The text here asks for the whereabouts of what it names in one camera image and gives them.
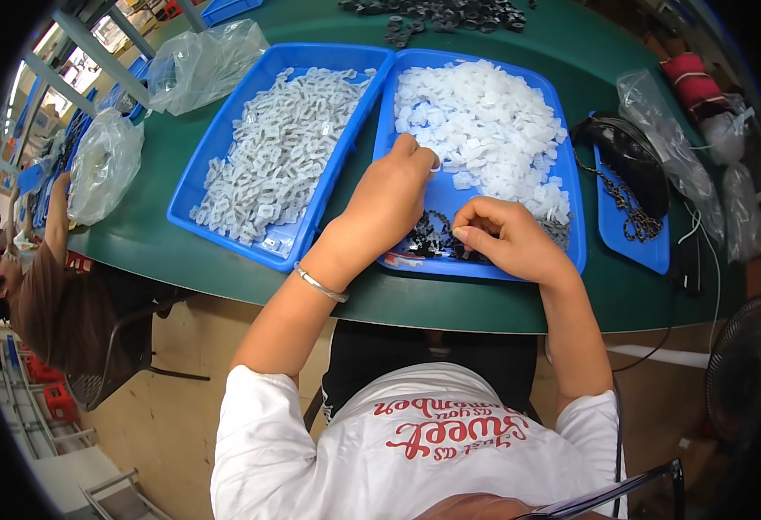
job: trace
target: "black chair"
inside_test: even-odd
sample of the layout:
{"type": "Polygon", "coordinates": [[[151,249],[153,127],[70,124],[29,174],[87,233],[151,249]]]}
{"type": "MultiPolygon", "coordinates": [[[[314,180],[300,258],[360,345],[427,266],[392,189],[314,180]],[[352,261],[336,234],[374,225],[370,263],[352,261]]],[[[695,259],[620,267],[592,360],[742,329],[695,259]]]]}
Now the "black chair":
{"type": "Polygon", "coordinates": [[[65,375],[68,392],[76,401],[77,406],[84,412],[90,412],[100,406],[110,395],[115,393],[126,381],[130,380],[133,375],[140,370],[149,370],[155,374],[168,375],[186,380],[209,381],[209,377],[202,375],[183,374],[171,370],[157,369],[152,366],[152,315],[159,311],[171,308],[174,304],[183,301],[191,293],[181,294],[171,299],[166,299],[160,303],[152,304],[149,307],[138,310],[130,315],[121,318],[115,328],[111,331],[109,339],[108,352],[105,355],[105,367],[103,374],[82,374],[82,375],[65,375]],[[130,343],[144,346],[139,357],[131,357],[132,370],[126,374],[111,377],[111,353],[113,348],[121,348],[121,342],[118,338],[128,335],[130,343]]]}

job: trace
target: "chair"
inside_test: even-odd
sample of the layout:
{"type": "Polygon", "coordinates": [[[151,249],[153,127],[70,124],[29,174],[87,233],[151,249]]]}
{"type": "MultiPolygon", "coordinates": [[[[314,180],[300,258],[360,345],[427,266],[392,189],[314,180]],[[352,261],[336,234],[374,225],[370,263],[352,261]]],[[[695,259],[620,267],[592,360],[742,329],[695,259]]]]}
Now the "chair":
{"type": "Polygon", "coordinates": [[[163,302],[152,304],[143,310],[138,310],[121,318],[111,331],[108,352],[105,355],[105,367],[103,374],[66,374],[65,381],[68,383],[68,392],[76,401],[77,407],[84,412],[90,412],[100,406],[115,390],[119,389],[126,381],[140,370],[149,370],[155,374],[168,375],[186,380],[209,381],[209,377],[202,375],[183,374],[171,370],[157,369],[152,366],[152,315],[158,311],[171,308],[174,304],[184,301],[191,293],[178,295],[163,302]],[[138,338],[145,345],[140,359],[132,363],[132,370],[119,377],[110,374],[111,352],[113,348],[119,348],[116,341],[121,335],[128,334],[132,338],[138,338]]]}
{"type": "Polygon", "coordinates": [[[82,489],[82,494],[97,516],[105,520],[149,520],[150,518],[172,520],[137,490],[133,480],[136,474],[137,470],[133,468],[131,471],[110,478],[102,484],[82,489]],[[124,481],[129,482],[128,487],[115,491],[106,497],[95,497],[96,494],[100,494],[124,481]]]}

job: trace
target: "white t-shirt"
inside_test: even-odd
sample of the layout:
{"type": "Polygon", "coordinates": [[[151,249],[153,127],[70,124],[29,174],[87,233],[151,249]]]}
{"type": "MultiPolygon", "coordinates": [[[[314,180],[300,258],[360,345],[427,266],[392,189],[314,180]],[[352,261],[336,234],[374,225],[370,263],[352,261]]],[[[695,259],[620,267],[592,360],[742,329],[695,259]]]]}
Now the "white t-shirt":
{"type": "Polygon", "coordinates": [[[227,376],[217,438],[216,520],[411,520],[454,494],[546,505],[612,484],[617,401],[611,390],[580,398],[552,431],[502,406],[471,370],[419,364],[360,390],[314,444],[291,380],[240,365],[227,376]]]}

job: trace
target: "woman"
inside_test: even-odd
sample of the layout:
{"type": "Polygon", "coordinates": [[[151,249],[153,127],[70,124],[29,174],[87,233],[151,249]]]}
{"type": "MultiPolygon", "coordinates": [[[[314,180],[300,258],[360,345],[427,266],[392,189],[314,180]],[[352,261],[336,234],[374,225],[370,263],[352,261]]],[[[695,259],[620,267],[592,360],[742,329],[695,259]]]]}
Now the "woman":
{"type": "MultiPolygon", "coordinates": [[[[524,206],[488,197],[458,211],[453,234],[539,284],[557,375],[555,431],[446,362],[371,381],[334,410],[316,445],[305,431],[297,385],[314,340],[337,294],[415,226],[437,166],[435,153],[401,135],[299,263],[313,281],[295,270],[250,327],[221,404],[210,486],[218,520],[514,518],[614,482],[612,373],[582,280],[524,206]]],[[[612,504],[600,511],[611,514],[612,504]]]]}

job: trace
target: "red cloth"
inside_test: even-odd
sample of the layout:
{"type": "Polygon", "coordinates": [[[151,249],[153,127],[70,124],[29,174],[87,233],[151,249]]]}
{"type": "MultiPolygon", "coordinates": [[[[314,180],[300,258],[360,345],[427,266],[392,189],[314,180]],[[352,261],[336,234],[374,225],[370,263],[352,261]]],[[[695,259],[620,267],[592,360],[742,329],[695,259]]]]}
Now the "red cloth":
{"type": "Polygon", "coordinates": [[[722,112],[733,112],[719,86],[704,71],[700,57],[685,52],[661,62],[661,68],[693,120],[701,122],[722,112]]]}

